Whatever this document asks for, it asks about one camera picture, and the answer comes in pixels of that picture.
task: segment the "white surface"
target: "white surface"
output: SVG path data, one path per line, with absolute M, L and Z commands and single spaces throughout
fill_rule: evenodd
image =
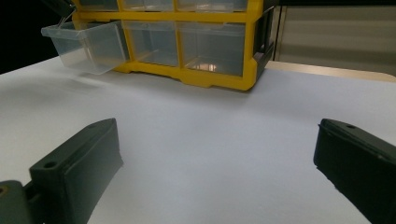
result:
M 90 223 L 368 223 L 312 162 L 323 118 L 396 145 L 396 85 L 267 69 L 251 92 L 81 74 L 59 58 L 0 76 L 0 179 L 116 118 L 125 166 Z

